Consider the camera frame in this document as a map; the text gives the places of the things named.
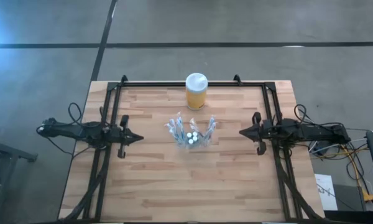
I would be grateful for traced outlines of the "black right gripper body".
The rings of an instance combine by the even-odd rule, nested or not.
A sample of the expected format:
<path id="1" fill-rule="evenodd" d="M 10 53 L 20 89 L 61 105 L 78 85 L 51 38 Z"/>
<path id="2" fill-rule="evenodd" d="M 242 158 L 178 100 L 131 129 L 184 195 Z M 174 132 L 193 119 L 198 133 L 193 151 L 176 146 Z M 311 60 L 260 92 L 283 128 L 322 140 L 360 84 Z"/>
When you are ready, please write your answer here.
<path id="1" fill-rule="evenodd" d="M 258 142 L 257 154 L 263 155 L 267 150 L 267 145 L 264 139 L 273 139 L 277 132 L 276 127 L 270 119 L 262 120 L 261 114 L 255 112 L 252 117 L 253 123 L 253 141 Z"/>

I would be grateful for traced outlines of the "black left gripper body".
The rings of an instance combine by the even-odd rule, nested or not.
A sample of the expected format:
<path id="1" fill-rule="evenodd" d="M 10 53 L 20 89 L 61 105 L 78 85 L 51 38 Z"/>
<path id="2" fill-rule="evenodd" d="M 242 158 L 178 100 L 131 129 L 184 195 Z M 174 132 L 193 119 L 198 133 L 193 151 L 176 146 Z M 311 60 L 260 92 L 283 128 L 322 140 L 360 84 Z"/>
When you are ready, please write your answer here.
<path id="1" fill-rule="evenodd" d="M 118 143 L 120 144 L 120 148 L 118 150 L 117 156 L 119 158 L 125 158 L 126 152 L 125 147 L 127 146 L 128 140 L 128 115 L 122 115 L 121 121 L 119 126 L 114 126 L 109 129 L 109 139 L 110 143 Z"/>

